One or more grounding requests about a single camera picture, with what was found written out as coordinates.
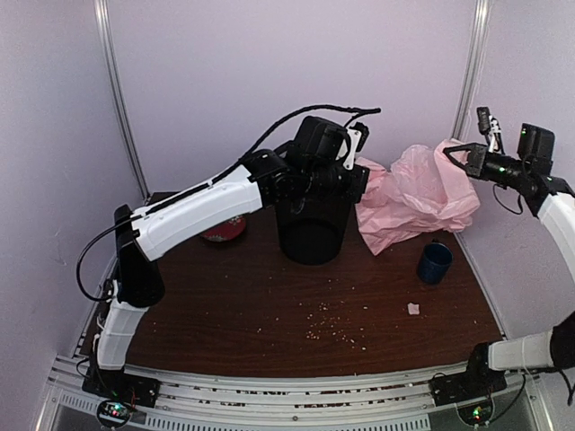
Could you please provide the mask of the pink plastic trash bag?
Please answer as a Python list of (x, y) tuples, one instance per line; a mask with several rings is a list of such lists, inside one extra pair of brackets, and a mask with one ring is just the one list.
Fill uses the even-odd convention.
[(480, 199), (464, 171), (443, 153), (460, 144), (448, 139), (435, 148), (412, 145), (388, 169), (364, 157), (356, 160), (369, 169), (355, 211), (358, 231), (373, 255), (422, 233), (456, 233), (473, 223)]

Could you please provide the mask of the black mesh trash bin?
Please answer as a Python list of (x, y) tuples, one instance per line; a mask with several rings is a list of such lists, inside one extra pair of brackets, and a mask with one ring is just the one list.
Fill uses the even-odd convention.
[(341, 251), (351, 207), (344, 198), (280, 202), (275, 206), (275, 217), (281, 251), (307, 266), (334, 260)]

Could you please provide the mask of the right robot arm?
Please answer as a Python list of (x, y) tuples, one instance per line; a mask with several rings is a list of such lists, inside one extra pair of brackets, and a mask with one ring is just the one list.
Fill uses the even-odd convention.
[[(523, 124), (518, 158), (470, 143), (443, 150), (447, 159), (470, 177), (515, 190), (531, 214), (552, 236), (570, 273), (574, 272), (574, 190), (551, 175), (554, 133)], [(466, 395), (476, 397), (507, 371), (558, 372), (574, 366), (574, 315), (552, 329), (519, 339), (477, 345), (461, 376)]]

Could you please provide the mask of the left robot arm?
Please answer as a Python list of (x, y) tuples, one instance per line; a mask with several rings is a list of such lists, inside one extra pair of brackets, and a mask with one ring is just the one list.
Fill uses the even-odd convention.
[(368, 170), (355, 163), (369, 130), (358, 122), (367, 110), (351, 110), (343, 126), (313, 116), (313, 106), (296, 137), (276, 150), (262, 140), (233, 165), (204, 182), (156, 204), (119, 207), (110, 228), (116, 238), (118, 275), (102, 301), (111, 309), (96, 341), (93, 381), (111, 399), (123, 397), (128, 377), (120, 371), (142, 316), (159, 303), (165, 287), (156, 262), (188, 239), (237, 216), (288, 202), (303, 207), (309, 199), (360, 201)]

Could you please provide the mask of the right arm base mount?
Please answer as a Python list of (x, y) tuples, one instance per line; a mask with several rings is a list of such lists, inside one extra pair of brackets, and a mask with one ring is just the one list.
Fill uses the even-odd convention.
[(429, 380), (435, 406), (453, 405), (459, 419), (474, 429), (486, 427), (495, 419), (493, 396), (507, 387), (503, 372), (488, 372), (479, 379), (468, 371), (437, 373)]

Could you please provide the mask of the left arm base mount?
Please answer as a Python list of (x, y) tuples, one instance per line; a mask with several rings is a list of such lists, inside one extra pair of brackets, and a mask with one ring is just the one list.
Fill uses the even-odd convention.
[(95, 416), (105, 428), (117, 429), (124, 427), (139, 408), (153, 408), (160, 386), (154, 378), (91, 369), (84, 378), (82, 390), (102, 398)]

